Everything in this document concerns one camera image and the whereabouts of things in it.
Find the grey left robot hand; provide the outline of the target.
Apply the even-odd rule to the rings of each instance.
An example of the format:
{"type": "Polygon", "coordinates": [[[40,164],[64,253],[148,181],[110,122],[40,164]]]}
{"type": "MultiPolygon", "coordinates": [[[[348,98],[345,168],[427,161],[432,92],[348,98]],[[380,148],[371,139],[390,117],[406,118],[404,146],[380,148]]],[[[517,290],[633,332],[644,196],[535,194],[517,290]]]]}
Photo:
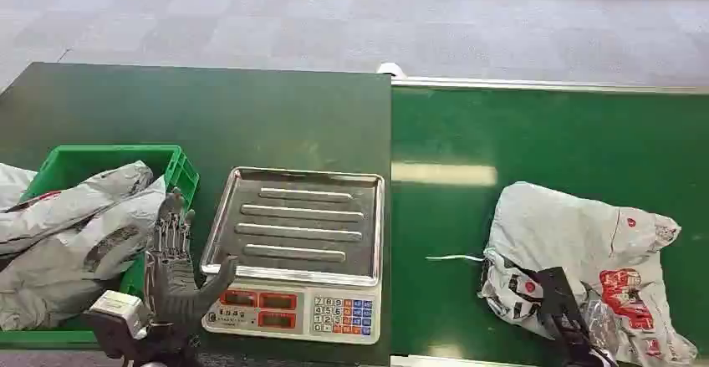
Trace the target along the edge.
{"type": "Polygon", "coordinates": [[[178,188],[160,204],[145,249],[144,299],[153,324],[192,327],[233,282],[237,257],[228,255],[218,273],[198,285],[191,262],[193,210],[185,208],[178,188]]]}

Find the dark right robot hand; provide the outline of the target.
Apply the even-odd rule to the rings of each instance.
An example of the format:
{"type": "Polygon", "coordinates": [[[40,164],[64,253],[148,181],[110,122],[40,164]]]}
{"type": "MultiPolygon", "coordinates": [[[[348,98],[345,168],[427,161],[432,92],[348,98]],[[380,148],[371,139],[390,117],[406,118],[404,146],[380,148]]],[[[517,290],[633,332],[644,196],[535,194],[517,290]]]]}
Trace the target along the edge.
{"type": "Polygon", "coordinates": [[[561,267],[536,273],[543,289],[538,318],[564,350],[563,366],[617,366],[608,352],[594,344],[569,281],[561,267]]]}

